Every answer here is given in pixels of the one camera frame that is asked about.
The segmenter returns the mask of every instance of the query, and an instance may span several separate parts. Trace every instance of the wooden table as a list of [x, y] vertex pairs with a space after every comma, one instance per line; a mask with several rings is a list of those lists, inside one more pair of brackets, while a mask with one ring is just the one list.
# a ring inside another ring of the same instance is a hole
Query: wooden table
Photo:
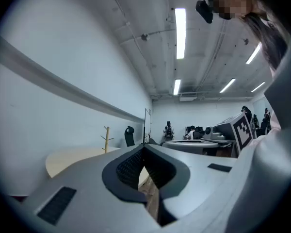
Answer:
[[[119, 148], [108, 147], [108, 152], [118, 150]], [[45, 167], [51, 178], [59, 174], [68, 166], [78, 161], [104, 154], [102, 148], [74, 148], [51, 153], [46, 161]], [[139, 176], [139, 187], [148, 179], [149, 174], [144, 167]]]

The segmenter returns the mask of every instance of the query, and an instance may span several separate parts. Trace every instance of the fluorescent ceiling light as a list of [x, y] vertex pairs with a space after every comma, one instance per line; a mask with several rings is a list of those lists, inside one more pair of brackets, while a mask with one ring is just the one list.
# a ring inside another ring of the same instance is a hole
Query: fluorescent ceiling light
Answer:
[[262, 84], [260, 84], [257, 88], [253, 89], [251, 92], [254, 92], [255, 90], [259, 89], [264, 84], [265, 84], [265, 82], [263, 82]]
[[222, 92], [224, 92], [226, 89], [228, 89], [229, 88], [229, 86], [231, 85], [231, 84], [233, 84], [233, 82], [235, 81], [236, 79], [232, 79], [227, 85], [226, 85], [226, 87], [224, 87], [223, 89], [222, 89], [222, 91], [220, 91], [220, 93], [222, 93]]
[[181, 82], [181, 80], [175, 80], [174, 95], [178, 95], [178, 91], [179, 91], [179, 88], [180, 88], [180, 82]]
[[254, 59], [254, 57], [256, 56], [256, 54], [260, 51], [262, 46], [262, 43], [259, 43], [257, 48], [254, 50], [254, 52], [252, 53], [252, 55], [250, 56], [250, 58], [247, 60], [246, 64], [250, 64], [251, 61]]
[[177, 27], [177, 59], [184, 58], [186, 22], [185, 9], [175, 9]]

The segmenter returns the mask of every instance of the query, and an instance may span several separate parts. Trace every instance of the ceiling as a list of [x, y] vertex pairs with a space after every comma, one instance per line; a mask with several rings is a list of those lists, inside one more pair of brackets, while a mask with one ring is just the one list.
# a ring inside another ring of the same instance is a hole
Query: ceiling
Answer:
[[[173, 97], [175, 79], [181, 79], [179, 93], [194, 92], [200, 100], [248, 100], [255, 87], [272, 80], [261, 51], [251, 64], [245, 63], [258, 44], [246, 27], [217, 15], [207, 24], [195, 10], [197, 0], [91, 1], [153, 100]], [[186, 46], [180, 60], [173, 8], [186, 9]], [[149, 40], [142, 40], [142, 34]], [[232, 78], [234, 84], [219, 93]]]

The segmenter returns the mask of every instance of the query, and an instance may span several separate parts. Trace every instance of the black rubber pad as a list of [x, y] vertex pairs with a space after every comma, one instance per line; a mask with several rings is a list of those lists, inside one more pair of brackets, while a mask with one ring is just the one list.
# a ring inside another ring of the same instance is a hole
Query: black rubber pad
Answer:
[[75, 189], [69, 187], [61, 188], [37, 216], [52, 225], [56, 225], [76, 192]]
[[212, 169], [216, 169], [216, 170], [222, 171], [222, 172], [227, 172], [227, 173], [229, 173], [231, 171], [231, 169], [232, 169], [232, 167], [230, 167], [230, 166], [223, 166], [223, 165], [218, 165], [218, 164], [215, 164], [215, 163], [211, 163], [208, 167], [212, 168]]

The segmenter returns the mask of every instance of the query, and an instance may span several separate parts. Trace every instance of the white desk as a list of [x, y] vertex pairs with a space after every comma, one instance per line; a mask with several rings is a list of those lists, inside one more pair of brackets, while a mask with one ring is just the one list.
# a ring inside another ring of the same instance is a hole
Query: white desk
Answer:
[[[108, 147], [108, 152], [118, 149], [119, 148]], [[49, 176], [53, 178], [55, 175], [59, 174], [61, 171], [63, 171], [73, 163], [104, 154], [104, 152], [105, 150], [103, 150], [102, 148], [75, 148], [57, 151], [51, 153], [47, 157], [45, 161], [45, 167], [47, 169]], [[143, 185], [148, 177], [149, 174], [146, 171], [146, 168], [144, 167], [139, 176], [138, 186], [140, 187], [141, 185]]]

